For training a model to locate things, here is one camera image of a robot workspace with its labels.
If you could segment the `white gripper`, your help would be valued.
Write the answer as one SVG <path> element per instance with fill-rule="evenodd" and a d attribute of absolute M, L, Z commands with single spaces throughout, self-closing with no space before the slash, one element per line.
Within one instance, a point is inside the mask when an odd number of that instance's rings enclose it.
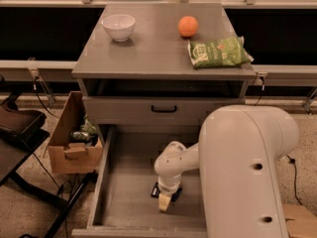
<path fill-rule="evenodd" d="M 158 196 L 158 209 L 167 212 L 171 202 L 171 195 L 177 192 L 181 183 L 181 175 L 175 177 L 158 177 L 158 188 L 161 193 Z"/>

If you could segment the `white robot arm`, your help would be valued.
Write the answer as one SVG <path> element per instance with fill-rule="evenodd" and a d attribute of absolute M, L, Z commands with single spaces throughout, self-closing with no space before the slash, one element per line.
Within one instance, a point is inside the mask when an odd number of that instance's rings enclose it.
<path fill-rule="evenodd" d="M 158 208 L 184 172 L 200 172 L 208 238 L 288 238 L 274 162 L 296 147 L 299 129 L 284 110 L 232 105 L 212 112 L 198 142 L 173 141 L 155 161 Z"/>

